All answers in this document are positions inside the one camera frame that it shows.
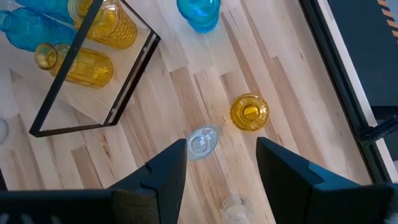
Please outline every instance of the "blue glass vase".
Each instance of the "blue glass vase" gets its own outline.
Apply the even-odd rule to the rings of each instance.
[[[68,0],[16,0],[16,2],[60,21],[75,24],[69,16]]]
[[[221,0],[177,0],[181,15],[201,34],[212,31],[220,16]]]
[[[71,44],[76,30],[26,7],[0,11],[0,30],[19,49],[35,52],[40,44]]]

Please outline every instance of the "yellow glass vase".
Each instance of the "yellow glass vase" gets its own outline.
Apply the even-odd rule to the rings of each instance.
[[[79,29],[93,0],[69,0],[68,11]],[[126,49],[137,38],[137,26],[122,9],[119,0],[104,0],[87,38],[99,43]]]
[[[243,131],[257,131],[269,119],[267,102],[254,93],[246,93],[234,100],[230,116],[236,127]]]
[[[39,68],[48,70],[55,77],[65,59],[70,46],[42,44],[35,51],[35,62]],[[102,88],[113,76],[111,59],[100,52],[81,48],[69,69],[68,82]]]

